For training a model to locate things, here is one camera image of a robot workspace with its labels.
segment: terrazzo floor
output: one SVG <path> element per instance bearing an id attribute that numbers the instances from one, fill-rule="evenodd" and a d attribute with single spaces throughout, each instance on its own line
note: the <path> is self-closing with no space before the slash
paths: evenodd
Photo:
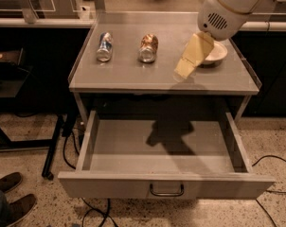
<path id="1" fill-rule="evenodd" d="M 105 1 L 108 10 L 196 11 L 203 0 Z M 0 127 L 12 140 L 49 138 L 56 120 L 56 115 L 52 114 L 21 118 L 4 113 L 0 114 Z M 244 117 L 238 123 L 238 128 L 251 163 L 267 154 L 286 160 L 286 118 Z M 24 177 L 17 188 L 8 192 L 8 201 L 15 201 L 28 193 L 35 194 L 38 199 L 33 211 L 17 227 L 71 227 L 82 224 L 83 217 L 90 208 L 82 199 L 69 198 L 57 178 L 60 171 L 72 170 L 63 160 L 63 144 L 64 138 L 60 137 L 51 167 L 55 176 L 53 181 L 41 176 L 46 149 L 0 152 L 0 177 L 13 171 L 21 172 Z M 77 162 L 72 139 L 67 141 L 66 155 L 71 164 Z M 269 174 L 277 179 L 270 189 L 286 191 L 284 162 L 275 158 L 264 159 L 254 170 L 258 174 Z M 94 207 L 106 211 L 107 200 L 86 200 Z M 286 227 L 286 195 L 264 193 L 258 201 L 278 227 Z M 111 200 L 110 216 L 122 227 L 274 226 L 256 201 Z M 92 211 L 85 218 L 84 226 L 99 226 L 102 220 L 99 213 Z M 111 227 L 114 224 L 107 218 L 103 226 Z"/>

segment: silver can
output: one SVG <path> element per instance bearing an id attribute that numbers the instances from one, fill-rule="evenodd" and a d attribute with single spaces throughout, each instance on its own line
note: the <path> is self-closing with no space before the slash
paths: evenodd
<path id="1" fill-rule="evenodd" d="M 113 36 L 109 32 L 102 33 L 99 37 L 97 59 L 106 62 L 112 58 Z"/>
<path id="2" fill-rule="evenodd" d="M 153 34 L 147 34 L 141 41 L 141 46 L 138 53 L 138 59 L 143 62 L 154 62 L 156 51 L 158 49 L 158 38 Z"/>

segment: shoe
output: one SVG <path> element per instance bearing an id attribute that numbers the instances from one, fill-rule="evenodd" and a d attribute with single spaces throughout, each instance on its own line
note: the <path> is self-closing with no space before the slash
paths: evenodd
<path id="1" fill-rule="evenodd" d="M 10 218 L 8 220 L 8 227 L 21 221 L 33 209 L 37 199 L 33 194 L 28 194 L 20 200 L 9 204 Z"/>
<path id="2" fill-rule="evenodd" d="M 18 186 L 22 181 L 22 175 L 19 172 L 13 172 L 0 179 L 0 190 L 7 193 Z"/>

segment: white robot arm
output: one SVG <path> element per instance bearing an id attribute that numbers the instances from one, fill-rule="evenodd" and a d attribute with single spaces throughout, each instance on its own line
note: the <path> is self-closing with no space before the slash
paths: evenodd
<path id="1" fill-rule="evenodd" d="M 261 0 L 205 0 L 198 15 L 200 30 L 217 41 L 232 37 Z"/>

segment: open drawer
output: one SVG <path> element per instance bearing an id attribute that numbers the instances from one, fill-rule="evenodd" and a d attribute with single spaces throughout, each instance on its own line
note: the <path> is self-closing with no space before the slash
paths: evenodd
<path id="1" fill-rule="evenodd" d="M 102 105 L 90 113 L 76 170 L 59 174 L 70 197 L 255 199 L 275 181 L 253 173 L 223 98 Z"/>

